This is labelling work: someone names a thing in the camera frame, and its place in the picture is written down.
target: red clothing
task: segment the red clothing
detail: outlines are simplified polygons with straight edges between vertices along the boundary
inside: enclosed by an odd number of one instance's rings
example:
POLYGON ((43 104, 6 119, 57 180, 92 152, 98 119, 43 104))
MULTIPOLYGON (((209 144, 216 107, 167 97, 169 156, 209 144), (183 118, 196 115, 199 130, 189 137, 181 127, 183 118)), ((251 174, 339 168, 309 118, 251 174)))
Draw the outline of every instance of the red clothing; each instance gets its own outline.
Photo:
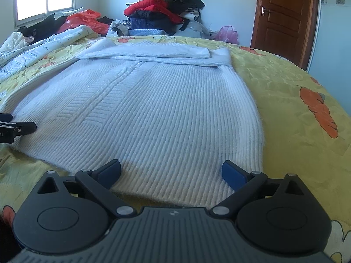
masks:
POLYGON ((170 10, 167 9, 167 3, 164 0, 143 0, 137 2, 127 9, 124 10, 124 15, 129 17, 131 16, 136 10, 145 10, 151 12, 160 12, 168 16, 168 18, 174 24, 182 24, 183 19, 179 15, 172 13, 170 10))

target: bed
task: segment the bed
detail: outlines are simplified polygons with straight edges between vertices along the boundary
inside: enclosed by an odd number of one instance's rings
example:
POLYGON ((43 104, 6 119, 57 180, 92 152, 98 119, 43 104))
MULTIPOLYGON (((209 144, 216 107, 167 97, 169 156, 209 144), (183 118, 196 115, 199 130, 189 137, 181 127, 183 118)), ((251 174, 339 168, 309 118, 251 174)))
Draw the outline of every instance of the bed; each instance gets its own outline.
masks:
MULTIPOLYGON (((80 38, 53 50, 34 65, 0 84, 6 97, 45 71, 60 66, 99 39, 80 38)), ((351 118, 318 83, 286 59, 240 45, 199 38, 146 36, 110 38, 115 43, 179 43, 215 50, 228 48, 232 65, 251 91, 265 135, 263 171, 270 178, 295 173, 304 181, 332 220, 325 252, 337 263, 351 259, 351 118)), ((47 170, 63 171, 2 145, 0 149, 0 206, 19 209, 47 170)), ((119 195, 136 208, 168 205, 148 198, 119 195)))

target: red plastic bag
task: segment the red plastic bag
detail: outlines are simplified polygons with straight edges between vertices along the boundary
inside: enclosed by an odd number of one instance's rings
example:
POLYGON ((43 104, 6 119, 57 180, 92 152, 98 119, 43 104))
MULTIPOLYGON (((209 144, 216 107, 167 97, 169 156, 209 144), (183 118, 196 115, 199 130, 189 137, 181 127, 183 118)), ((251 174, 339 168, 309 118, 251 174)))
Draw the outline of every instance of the red plastic bag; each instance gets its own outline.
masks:
POLYGON ((222 27, 213 40, 238 44, 238 32, 231 25, 222 27))
POLYGON ((101 14, 93 10, 85 10, 67 17, 66 22, 59 28, 57 33, 64 32, 69 29, 75 29, 80 25, 87 25, 97 34, 105 35, 108 32, 109 25, 98 22, 96 19, 101 14))

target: brown door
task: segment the brown door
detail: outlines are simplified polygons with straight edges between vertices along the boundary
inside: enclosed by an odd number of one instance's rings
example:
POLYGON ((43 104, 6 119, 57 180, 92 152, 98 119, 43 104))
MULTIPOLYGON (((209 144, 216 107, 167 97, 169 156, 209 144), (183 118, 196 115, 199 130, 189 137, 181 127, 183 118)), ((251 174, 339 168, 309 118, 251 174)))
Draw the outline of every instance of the brown door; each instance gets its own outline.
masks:
POLYGON ((318 0, 257 0, 251 47, 278 54, 306 69, 317 10, 318 0))

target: ridged gray surface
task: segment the ridged gray surface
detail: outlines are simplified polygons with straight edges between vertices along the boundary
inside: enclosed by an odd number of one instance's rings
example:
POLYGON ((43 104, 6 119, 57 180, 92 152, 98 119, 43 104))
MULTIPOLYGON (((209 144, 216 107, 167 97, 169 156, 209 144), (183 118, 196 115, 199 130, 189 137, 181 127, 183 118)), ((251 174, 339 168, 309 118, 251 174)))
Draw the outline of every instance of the ridged gray surface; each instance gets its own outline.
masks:
POLYGON ((282 258, 247 244, 228 220, 213 219, 202 208, 145 208, 119 219, 96 245, 76 254, 45 256, 23 251, 12 263, 331 263, 318 253, 282 258))

